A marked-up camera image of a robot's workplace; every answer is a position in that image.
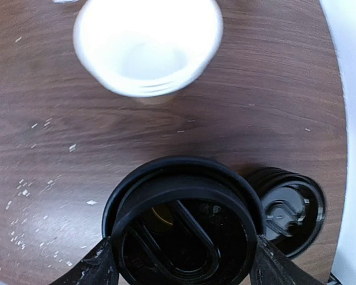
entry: black lid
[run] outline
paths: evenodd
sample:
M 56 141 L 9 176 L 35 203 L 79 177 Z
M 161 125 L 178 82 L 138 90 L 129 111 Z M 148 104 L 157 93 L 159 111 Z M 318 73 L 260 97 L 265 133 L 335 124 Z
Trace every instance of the black lid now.
M 311 178 L 273 167 L 259 169 L 246 179 L 260 196 L 267 240 L 289 258 L 304 252 L 325 219 L 320 186 Z
M 196 157 L 139 167 L 115 189 L 103 218 L 118 269 L 132 285 L 239 284 L 263 232 L 250 185 Z

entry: wooden table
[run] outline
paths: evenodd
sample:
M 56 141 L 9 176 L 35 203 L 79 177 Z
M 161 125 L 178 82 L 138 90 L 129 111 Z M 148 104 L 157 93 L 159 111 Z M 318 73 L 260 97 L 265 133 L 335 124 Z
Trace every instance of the wooden table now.
M 224 37 L 203 76 L 170 103 L 144 106 L 105 90 L 78 62 L 72 26 L 83 1 L 0 0 L 0 280 L 47 284 L 67 272 L 101 239 L 113 188 L 140 164 L 170 154 L 317 180 L 327 219 L 295 261 L 327 279 L 347 135 L 321 7 L 316 0 L 219 2 Z

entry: white paper cup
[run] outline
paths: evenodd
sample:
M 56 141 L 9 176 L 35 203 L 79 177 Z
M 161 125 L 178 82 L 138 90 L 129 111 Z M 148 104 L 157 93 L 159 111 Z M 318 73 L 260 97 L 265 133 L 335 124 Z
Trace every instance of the white paper cup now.
M 89 0 L 74 25 L 74 48 L 105 88 L 146 98 L 196 80 L 222 34 L 215 0 Z

